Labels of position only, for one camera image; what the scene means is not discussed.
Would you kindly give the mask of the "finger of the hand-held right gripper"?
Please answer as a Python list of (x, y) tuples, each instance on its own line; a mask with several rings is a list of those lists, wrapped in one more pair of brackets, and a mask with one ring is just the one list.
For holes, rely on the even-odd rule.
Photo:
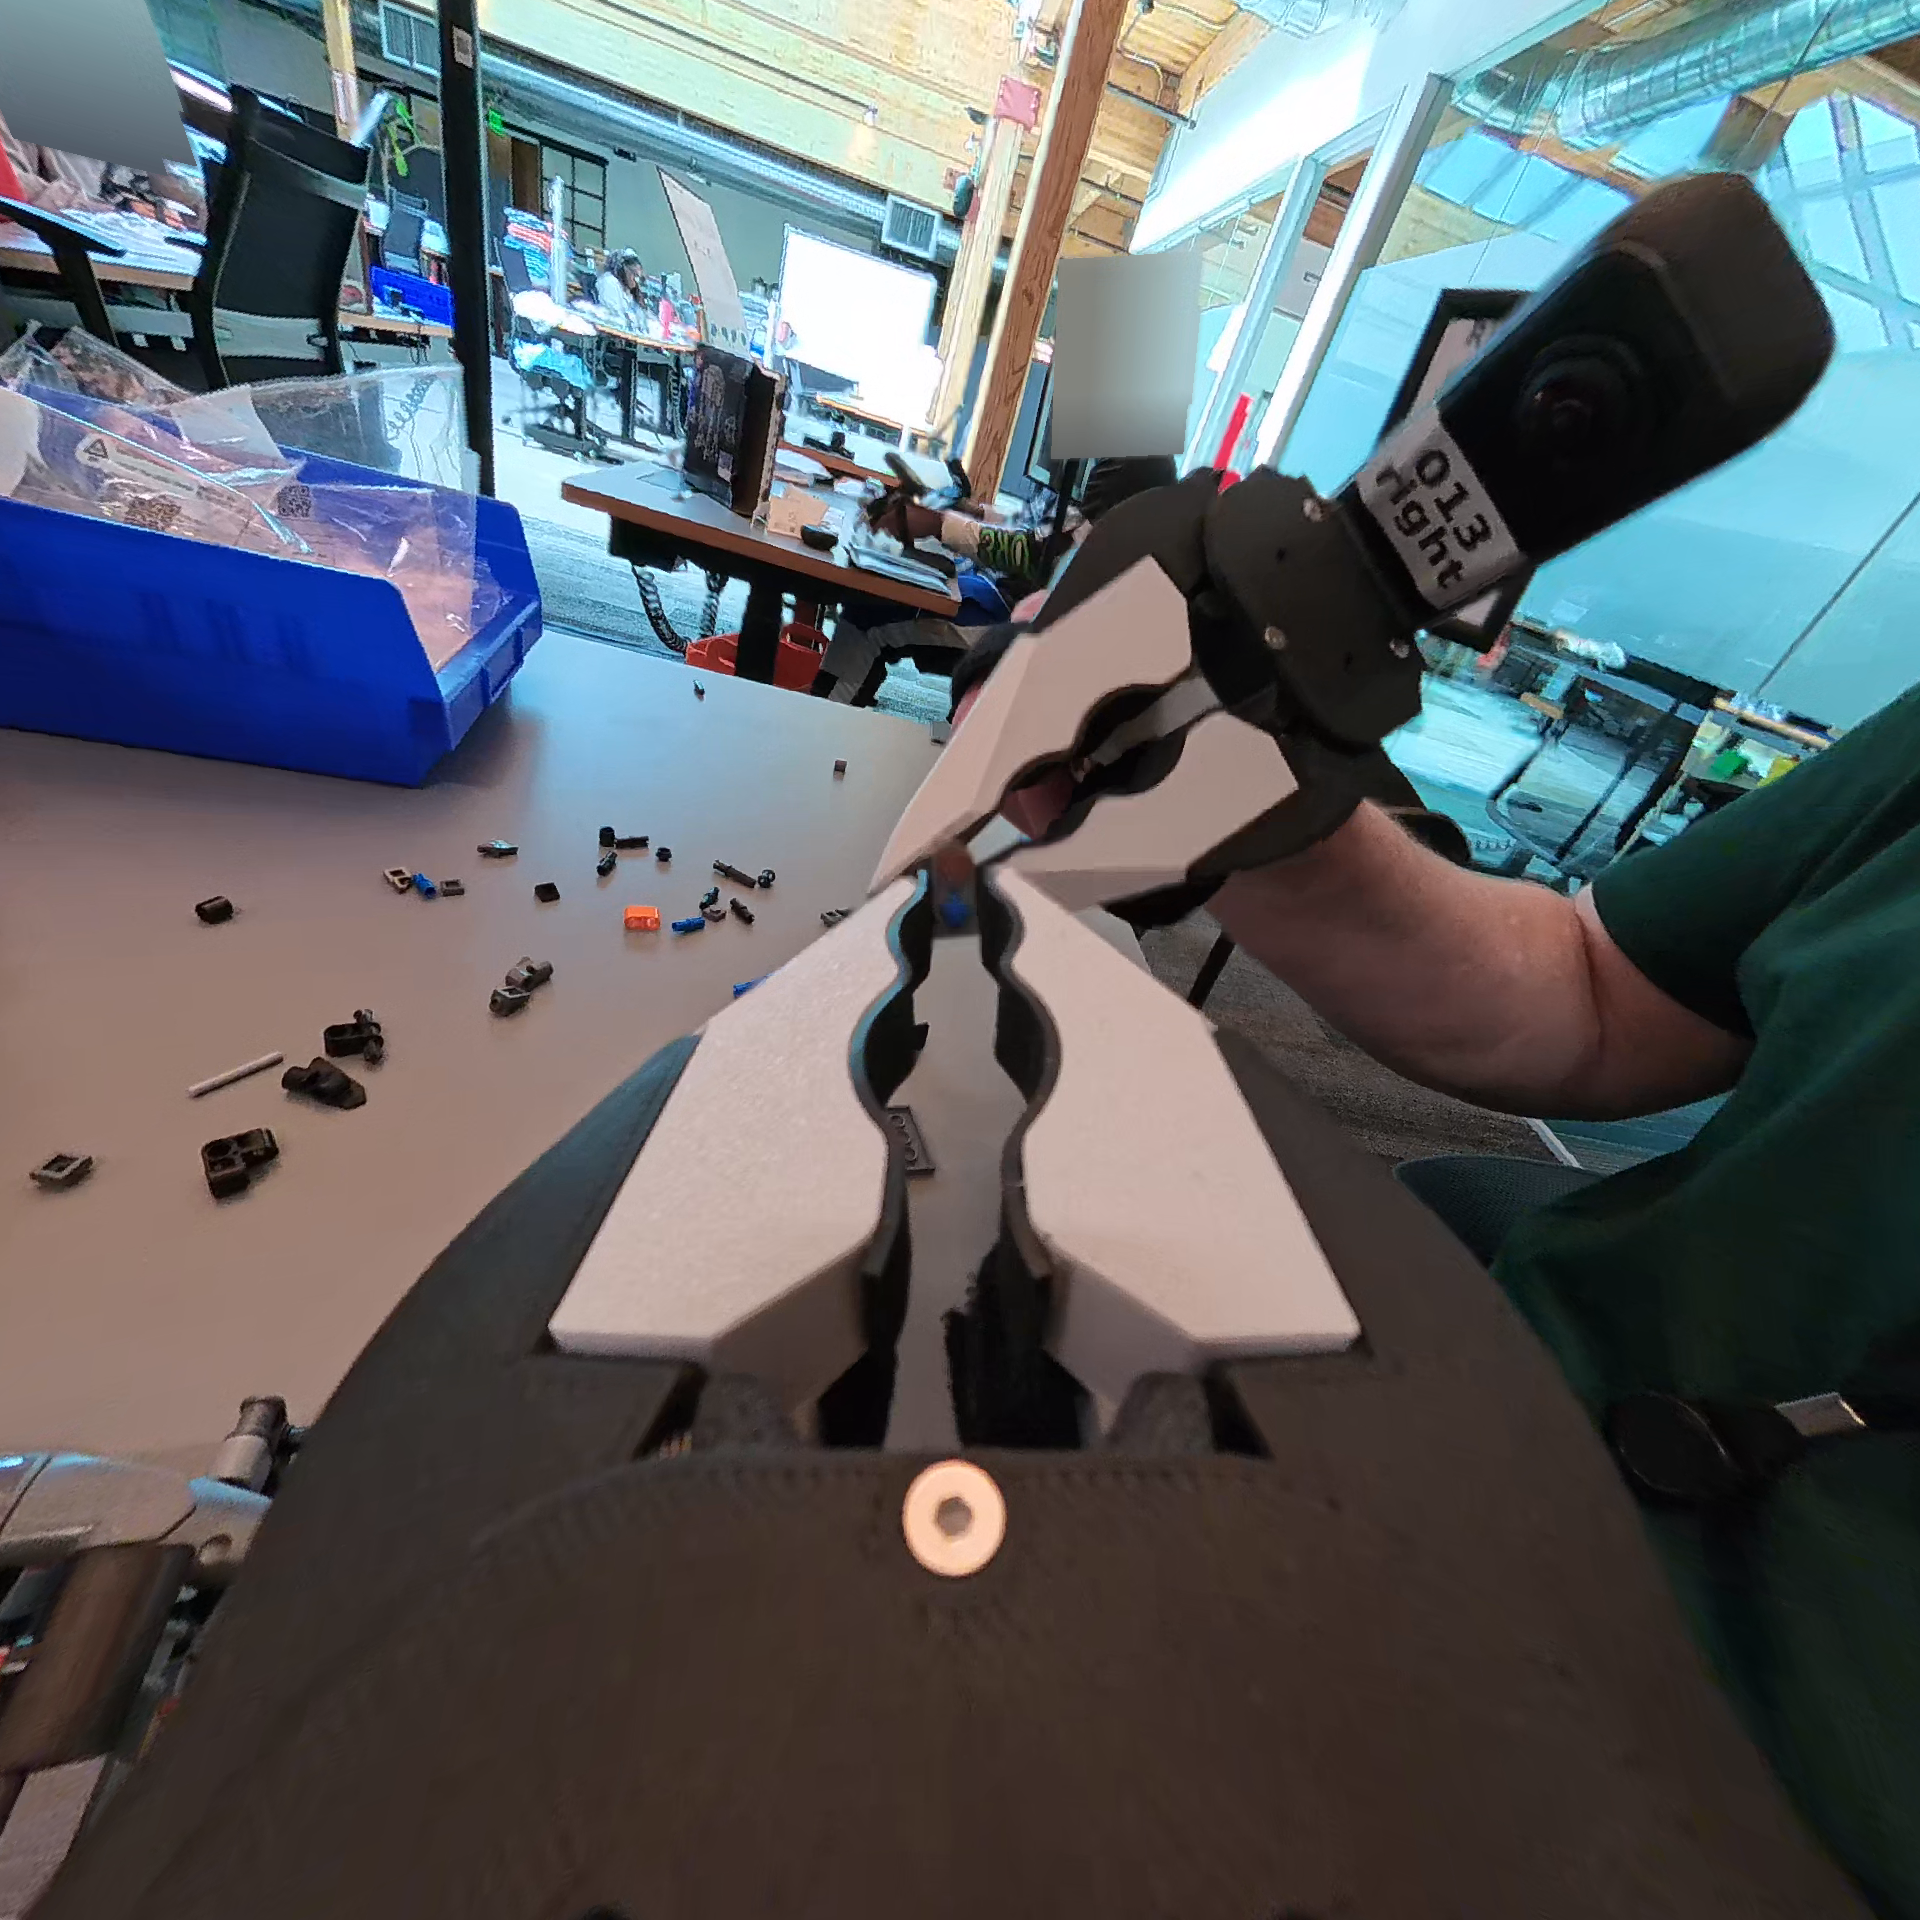
[(985, 856), (981, 903), (1126, 908), (1145, 899), (1212, 889), (1246, 830), (1292, 806), (1275, 730), (1236, 726), (1212, 688), (1124, 691), (1095, 715), (1066, 771), (1066, 815)]
[(973, 843), (1010, 787), (1037, 771), (1079, 763), (1095, 715), (1124, 691), (1165, 691), (1192, 676), (1192, 592), (1161, 560), (1135, 560), (1095, 600), (1044, 631), (1018, 631), (973, 715), (947, 730), (933, 772), (914, 787), (876, 889), (928, 866), (943, 843)]

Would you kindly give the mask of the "another person's forearm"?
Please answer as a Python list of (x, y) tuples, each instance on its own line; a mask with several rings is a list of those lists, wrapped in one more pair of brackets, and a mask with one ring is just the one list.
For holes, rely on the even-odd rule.
[(965, 520), (965, 511), (933, 511), (919, 500), (878, 500), (876, 501), (876, 524), (888, 524), (899, 543), (943, 543), (947, 560), (973, 560), (981, 571), (995, 577), (1026, 577), (1026, 590), (1044, 590), (1058, 566), (1061, 566), (1061, 543), (1058, 533), (1031, 533), (1031, 524), (985, 524), (985, 520)]

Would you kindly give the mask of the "clear plastic parts bags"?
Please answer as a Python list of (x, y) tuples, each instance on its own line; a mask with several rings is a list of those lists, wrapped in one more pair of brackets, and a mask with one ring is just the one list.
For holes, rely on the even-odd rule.
[(94, 330), (34, 330), (0, 350), (0, 500), (383, 577), (430, 663), (505, 600), (455, 358), (181, 394)]

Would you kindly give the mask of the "black pleated floor lamp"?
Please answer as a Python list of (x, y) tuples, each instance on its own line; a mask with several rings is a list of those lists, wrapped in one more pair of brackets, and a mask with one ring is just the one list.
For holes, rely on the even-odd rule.
[(489, 459), (489, 133), (478, 0), (435, 0), (435, 110), (443, 110), (443, 275), (470, 407), (470, 486), (496, 486)]

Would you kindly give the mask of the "black caster wheel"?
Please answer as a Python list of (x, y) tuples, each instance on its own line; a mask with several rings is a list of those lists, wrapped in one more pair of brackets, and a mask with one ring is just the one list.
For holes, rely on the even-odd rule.
[(1816, 1399), (1682, 1399), (1624, 1390), (1607, 1410), (1607, 1445), (1643, 1504), (1743, 1504), (1807, 1453), (1864, 1435), (1843, 1390)]

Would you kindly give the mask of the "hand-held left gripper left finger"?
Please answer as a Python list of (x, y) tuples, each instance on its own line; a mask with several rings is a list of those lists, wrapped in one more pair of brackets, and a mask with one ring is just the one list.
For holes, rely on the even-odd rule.
[(556, 1357), (691, 1361), (815, 1410), (905, 1320), (905, 1148), (919, 1068), (928, 880), (703, 1023), (640, 1156), (552, 1310)]

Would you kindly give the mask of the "bright white screen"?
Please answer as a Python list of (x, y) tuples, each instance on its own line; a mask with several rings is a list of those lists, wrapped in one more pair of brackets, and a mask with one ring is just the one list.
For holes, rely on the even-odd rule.
[(933, 291), (933, 274), (785, 229), (766, 343), (815, 399), (860, 399), (888, 430), (928, 430), (943, 381)]

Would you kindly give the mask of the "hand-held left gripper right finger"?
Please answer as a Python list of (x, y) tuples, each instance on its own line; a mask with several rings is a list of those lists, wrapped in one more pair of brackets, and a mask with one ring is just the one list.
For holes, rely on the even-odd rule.
[(1037, 1357), (1105, 1410), (1145, 1377), (1349, 1357), (1363, 1320), (1212, 1023), (1031, 873), (981, 873), (981, 958), (1026, 1091), (1002, 1249)]

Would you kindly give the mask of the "black office chair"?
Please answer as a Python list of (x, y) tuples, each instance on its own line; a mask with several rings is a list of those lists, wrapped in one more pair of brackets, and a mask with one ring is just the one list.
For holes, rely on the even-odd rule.
[(252, 86), (227, 86), (219, 139), (227, 154), (214, 167), (181, 309), (106, 291), (130, 238), (85, 212), (8, 194), (8, 229), (52, 246), (52, 275), (94, 342), (137, 350), (181, 394), (347, 378), (341, 285), (371, 212), (371, 139), (347, 139)]

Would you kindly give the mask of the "person's right hand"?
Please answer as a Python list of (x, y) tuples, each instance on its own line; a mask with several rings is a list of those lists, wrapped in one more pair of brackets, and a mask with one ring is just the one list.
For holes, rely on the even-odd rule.
[[(1037, 622), (1044, 590), (1031, 590), (1002, 622), (981, 622), (947, 676), (947, 741), (973, 730), (973, 705), (985, 705), (985, 730), (1010, 726), (1026, 691), (1026, 631)], [(1002, 823), (1026, 834), (1044, 834), (1066, 815), (1066, 771), (1037, 771), (1002, 787)]]

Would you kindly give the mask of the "blue plastic bin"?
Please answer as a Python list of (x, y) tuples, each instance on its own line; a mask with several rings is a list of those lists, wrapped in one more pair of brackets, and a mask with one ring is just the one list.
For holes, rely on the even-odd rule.
[(478, 500), (478, 524), (505, 600), (455, 663), (430, 663), (383, 577), (8, 500), (8, 730), (424, 785), (541, 637), (520, 511)]

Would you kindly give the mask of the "wooden background table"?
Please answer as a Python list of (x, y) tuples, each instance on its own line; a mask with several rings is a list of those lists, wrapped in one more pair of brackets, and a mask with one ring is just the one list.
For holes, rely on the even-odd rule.
[(737, 520), (727, 501), (686, 486), (667, 465), (579, 465), (568, 481), (568, 501), (612, 520), (612, 560), (625, 566), (691, 566), (749, 577), (749, 617), (737, 617), (737, 670), (755, 688), (776, 688), (776, 637), (785, 637), (785, 600), (798, 613), (847, 613), (847, 600), (888, 600), (899, 617), (955, 617), (947, 577), (888, 577), (854, 566), (854, 551), (806, 551), (798, 533), (776, 533), (766, 520)]

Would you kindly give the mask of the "black upright box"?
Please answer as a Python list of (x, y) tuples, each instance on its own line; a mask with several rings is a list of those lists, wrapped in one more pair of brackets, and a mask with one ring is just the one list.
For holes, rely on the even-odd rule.
[(764, 520), (776, 486), (785, 399), (785, 368), (703, 343), (686, 368), (686, 486)]

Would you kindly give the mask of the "person's right forearm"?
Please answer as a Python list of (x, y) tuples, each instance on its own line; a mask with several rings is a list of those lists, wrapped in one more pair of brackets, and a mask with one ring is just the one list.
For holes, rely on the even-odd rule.
[(1643, 979), (1587, 899), (1467, 873), (1389, 806), (1221, 880), (1212, 928), (1349, 1043), (1491, 1112), (1662, 1112), (1731, 1091), (1755, 1050)]

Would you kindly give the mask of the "grey lego car model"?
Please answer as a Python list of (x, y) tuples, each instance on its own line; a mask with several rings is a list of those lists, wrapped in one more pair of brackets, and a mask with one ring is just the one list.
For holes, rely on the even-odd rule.
[(294, 1453), (305, 1420), (281, 1390), (255, 1390), (214, 1475), (110, 1453), (0, 1457), (0, 1811), (34, 1780), (130, 1744), (231, 1590)]

